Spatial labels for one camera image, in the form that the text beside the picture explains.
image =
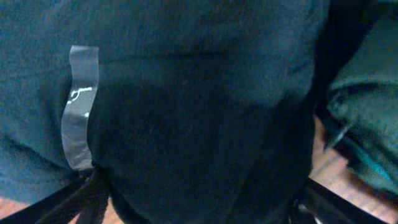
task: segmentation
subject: fabric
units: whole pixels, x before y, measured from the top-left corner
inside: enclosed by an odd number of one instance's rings
[[[349,136],[358,159],[350,167],[398,195],[398,5],[387,9],[331,84],[328,110],[354,124]]]
[[[328,1],[0,7],[2,197],[36,202],[77,178],[60,121],[70,47],[91,45],[99,47],[100,77],[88,144],[121,217],[284,221],[310,171],[306,96]]]

